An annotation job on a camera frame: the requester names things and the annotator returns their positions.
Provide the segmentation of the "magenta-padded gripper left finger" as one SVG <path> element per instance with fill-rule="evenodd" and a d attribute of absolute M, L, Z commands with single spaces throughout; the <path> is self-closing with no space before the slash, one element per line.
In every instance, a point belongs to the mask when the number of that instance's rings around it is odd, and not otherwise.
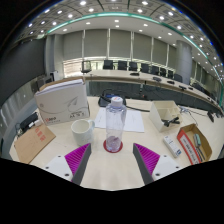
<path fill-rule="evenodd" d="M 91 155 L 91 144 L 83 145 L 65 156 L 58 155 L 44 169 L 65 180 L 80 185 Z"/>

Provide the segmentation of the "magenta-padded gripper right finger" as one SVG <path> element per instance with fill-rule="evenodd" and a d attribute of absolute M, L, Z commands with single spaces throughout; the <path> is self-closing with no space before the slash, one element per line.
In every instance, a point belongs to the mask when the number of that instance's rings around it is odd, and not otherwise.
<path fill-rule="evenodd" d="M 182 169 L 170 156 L 159 155 L 137 143 L 133 144 L 133 154 L 145 185 Z"/>

